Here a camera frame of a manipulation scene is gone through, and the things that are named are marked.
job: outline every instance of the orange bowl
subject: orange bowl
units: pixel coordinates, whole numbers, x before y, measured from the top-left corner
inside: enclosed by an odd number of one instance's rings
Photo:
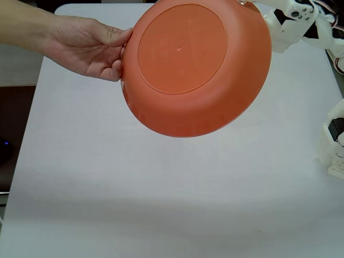
[[[132,113],[172,137],[213,132],[256,98],[271,60],[259,10],[237,0],[161,0],[137,22],[123,57]]]

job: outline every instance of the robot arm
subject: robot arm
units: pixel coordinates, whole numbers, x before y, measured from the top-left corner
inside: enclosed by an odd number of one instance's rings
[[[283,53],[300,39],[333,54],[338,72],[344,71],[344,6],[341,0],[248,0],[276,8],[265,16],[273,51]]]
[[[275,7],[265,16],[273,51],[283,53],[300,39],[327,49],[344,74],[344,4],[342,0],[250,0]],[[344,180],[344,100],[329,112],[321,130],[318,156],[328,173]]]

